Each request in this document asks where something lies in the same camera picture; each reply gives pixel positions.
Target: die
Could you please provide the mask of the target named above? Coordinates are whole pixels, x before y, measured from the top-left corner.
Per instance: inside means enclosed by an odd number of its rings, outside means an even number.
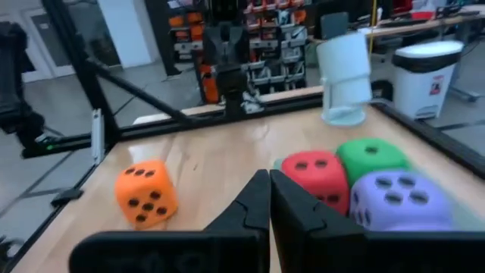
[[[327,151],[306,151],[283,160],[281,169],[327,206],[346,215],[349,210],[349,185],[340,160]]]
[[[407,157],[394,145],[380,139],[360,139],[342,144],[336,151],[346,169],[349,187],[371,171],[411,167]]]
[[[163,161],[130,166],[118,176],[114,192],[121,211],[137,230],[166,220],[178,207],[175,188]]]
[[[453,230],[446,194],[415,172],[371,172],[355,183],[350,199],[349,217],[372,231]]]

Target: floor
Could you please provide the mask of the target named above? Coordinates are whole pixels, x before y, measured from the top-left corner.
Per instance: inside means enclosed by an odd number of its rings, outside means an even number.
[[[460,87],[485,95],[485,43],[462,61]],[[161,65],[135,67],[116,73],[175,108],[197,106],[201,101],[193,70],[180,76],[161,78]],[[390,77],[390,64],[373,64],[373,78]],[[318,70],[308,69],[308,84],[318,84]],[[120,126],[143,115],[157,113],[123,90],[101,80],[103,90]],[[44,115],[50,129],[65,135],[89,132],[91,110],[76,77],[39,81],[26,85],[27,100]],[[485,155],[485,98],[475,103],[448,96],[440,118],[431,126]],[[21,147],[12,135],[0,134],[0,235],[26,240],[51,213],[50,201],[72,187],[92,165],[88,149],[23,160]]]

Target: black clamp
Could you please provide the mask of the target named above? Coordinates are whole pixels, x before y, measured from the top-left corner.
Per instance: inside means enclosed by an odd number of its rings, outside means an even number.
[[[83,193],[84,191],[78,189],[65,190],[54,197],[54,199],[51,201],[51,206],[56,209],[67,205],[72,200],[78,200]]]

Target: green die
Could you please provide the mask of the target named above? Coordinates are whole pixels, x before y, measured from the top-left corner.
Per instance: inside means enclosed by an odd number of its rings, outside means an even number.
[[[336,151],[352,187],[362,176],[386,169],[410,170],[411,164],[396,146],[380,139],[360,139],[342,144]]]

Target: red die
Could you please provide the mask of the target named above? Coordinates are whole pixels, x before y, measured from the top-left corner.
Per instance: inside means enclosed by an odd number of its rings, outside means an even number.
[[[327,206],[345,215],[349,209],[346,173],[332,152],[307,151],[290,155],[281,165],[283,173]]]

